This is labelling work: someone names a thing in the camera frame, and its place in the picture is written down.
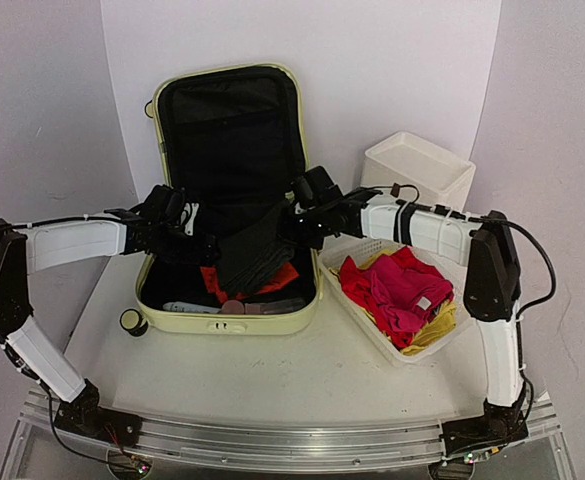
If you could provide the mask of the white perforated plastic basket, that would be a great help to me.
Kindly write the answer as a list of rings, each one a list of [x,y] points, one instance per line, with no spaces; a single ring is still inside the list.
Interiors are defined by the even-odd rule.
[[[399,350],[385,333],[380,331],[374,318],[361,306],[351,300],[342,290],[338,279],[340,267],[347,257],[351,257],[357,266],[363,265],[376,254],[394,253],[401,245],[389,240],[357,239],[342,237],[329,243],[318,255],[318,266],[323,274],[325,283],[331,287],[335,298],[352,317],[363,333],[370,339],[386,360],[393,366],[415,364],[437,353],[457,337],[475,325],[462,303],[463,283],[466,269],[454,262],[434,256],[423,250],[411,248],[415,257],[422,262],[434,266],[445,279],[454,286],[455,327],[444,336],[428,345],[414,355],[405,355]]]

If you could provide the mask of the black garment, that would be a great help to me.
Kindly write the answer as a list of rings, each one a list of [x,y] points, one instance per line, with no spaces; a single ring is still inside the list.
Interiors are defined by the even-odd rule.
[[[295,255],[295,248],[278,234],[281,214],[289,207],[284,199],[261,219],[219,241],[216,263],[220,288],[229,296],[256,294]]]

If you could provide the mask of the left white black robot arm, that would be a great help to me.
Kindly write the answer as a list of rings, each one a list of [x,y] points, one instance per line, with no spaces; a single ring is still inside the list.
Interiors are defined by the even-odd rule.
[[[215,237],[195,232],[190,222],[153,222],[123,209],[24,224],[0,218],[1,348],[19,371],[58,399],[54,427],[119,447],[137,444],[141,418],[101,406],[98,388],[36,320],[28,279],[59,265],[139,252],[198,266],[211,266],[220,256]]]

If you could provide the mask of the pale green hard-shell suitcase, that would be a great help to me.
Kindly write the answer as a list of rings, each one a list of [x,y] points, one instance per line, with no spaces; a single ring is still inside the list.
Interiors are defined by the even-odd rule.
[[[146,105],[161,154],[162,185],[184,188],[201,206],[194,231],[219,241],[261,219],[286,199],[292,182],[307,170],[294,77],[277,65],[240,66],[176,77],[162,83]],[[301,310],[282,315],[183,314],[166,302],[218,307],[207,292],[201,267],[147,255],[135,287],[139,322],[175,334],[287,335],[312,320],[322,295],[317,253],[294,246],[289,260],[299,278],[282,290],[250,296],[245,303],[303,298]]]

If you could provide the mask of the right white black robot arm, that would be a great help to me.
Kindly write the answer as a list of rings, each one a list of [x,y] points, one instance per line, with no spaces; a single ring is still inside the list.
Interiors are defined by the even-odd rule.
[[[485,452],[527,437],[522,408],[531,404],[533,388],[523,372],[518,325],[521,267],[503,214],[475,217],[397,199],[379,188],[359,188],[306,210],[284,207],[278,234],[311,248],[339,234],[393,241],[465,268],[463,304],[481,334],[487,395],[480,416],[443,423],[443,456],[472,463]]]

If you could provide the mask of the yellow garment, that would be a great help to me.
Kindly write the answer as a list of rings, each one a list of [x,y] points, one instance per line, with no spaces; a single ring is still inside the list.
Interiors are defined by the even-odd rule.
[[[366,261],[363,265],[358,267],[366,268],[373,260],[380,254],[376,254],[372,259]],[[454,301],[448,306],[442,307],[437,317],[426,327],[424,327],[413,339],[412,344],[402,349],[405,355],[414,355],[428,345],[432,344],[446,333],[450,332],[455,327],[455,311],[456,305]]]

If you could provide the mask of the magenta pink garment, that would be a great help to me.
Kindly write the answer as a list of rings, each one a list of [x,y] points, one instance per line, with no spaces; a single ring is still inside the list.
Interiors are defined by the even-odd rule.
[[[386,321],[386,336],[398,349],[454,301],[454,286],[434,266],[419,260],[408,247],[382,253],[364,272],[378,311]]]

